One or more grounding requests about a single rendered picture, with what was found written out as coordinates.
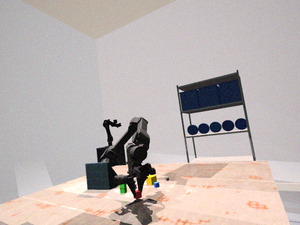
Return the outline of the yellow block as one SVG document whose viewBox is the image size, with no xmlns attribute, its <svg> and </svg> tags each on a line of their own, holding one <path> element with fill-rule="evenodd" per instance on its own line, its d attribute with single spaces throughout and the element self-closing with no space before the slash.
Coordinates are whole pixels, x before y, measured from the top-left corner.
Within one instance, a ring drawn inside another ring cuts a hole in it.
<svg viewBox="0 0 300 225">
<path fill-rule="evenodd" d="M 149 175 L 148 178 L 146 179 L 147 184 L 153 185 L 154 182 L 157 182 L 157 176 L 156 175 Z"/>
</svg>

